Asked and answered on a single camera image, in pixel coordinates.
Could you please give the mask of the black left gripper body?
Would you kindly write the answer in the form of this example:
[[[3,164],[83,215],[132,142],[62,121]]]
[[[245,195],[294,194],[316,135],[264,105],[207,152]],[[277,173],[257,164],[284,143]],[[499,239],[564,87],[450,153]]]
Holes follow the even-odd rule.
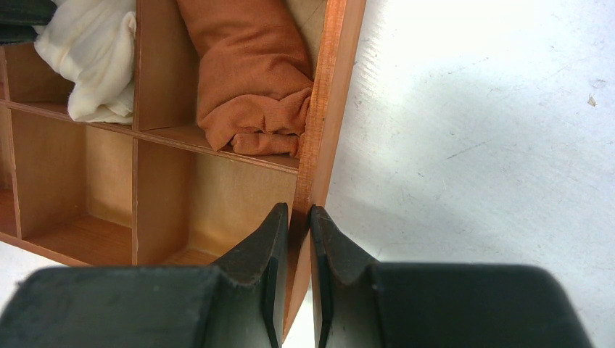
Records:
[[[34,42],[34,27],[48,25],[56,10],[50,0],[1,0],[1,44]]]

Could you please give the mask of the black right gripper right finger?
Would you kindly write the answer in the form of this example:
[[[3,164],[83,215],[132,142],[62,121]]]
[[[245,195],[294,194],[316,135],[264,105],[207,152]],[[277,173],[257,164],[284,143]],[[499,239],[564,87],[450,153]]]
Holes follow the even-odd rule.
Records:
[[[530,265],[381,262],[310,211],[317,347],[590,347],[564,289]]]

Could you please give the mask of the wooden compartment tray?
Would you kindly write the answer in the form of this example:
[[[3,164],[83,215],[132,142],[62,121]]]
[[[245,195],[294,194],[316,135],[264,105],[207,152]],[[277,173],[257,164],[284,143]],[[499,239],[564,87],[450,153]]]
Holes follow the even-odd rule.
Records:
[[[310,280],[364,1],[289,1],[314,80],[300,158],[215,151],[196,124],[199,57],[175,1],[136,2],[134,119],[77,123],[73,84],[30,43],[1,48],[1,240],[65,265],[206,265],[289,207],[285,339]]]

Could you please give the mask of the cream beige underwear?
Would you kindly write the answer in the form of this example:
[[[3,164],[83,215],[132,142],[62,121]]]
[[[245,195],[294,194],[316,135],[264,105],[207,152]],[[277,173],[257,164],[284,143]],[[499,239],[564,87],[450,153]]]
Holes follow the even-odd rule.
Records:
[[[74,84],[67,113],[80,123],[133,122],[135,1],[56,1],[48,25],[35,28],[43,61]]]

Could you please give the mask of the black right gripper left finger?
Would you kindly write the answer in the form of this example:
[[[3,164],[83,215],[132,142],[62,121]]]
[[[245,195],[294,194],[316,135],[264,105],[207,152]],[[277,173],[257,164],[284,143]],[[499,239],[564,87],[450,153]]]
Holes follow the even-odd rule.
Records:
[[[280,347],[288,207],[209,265],[34,272],[1,314],[3,347]]]

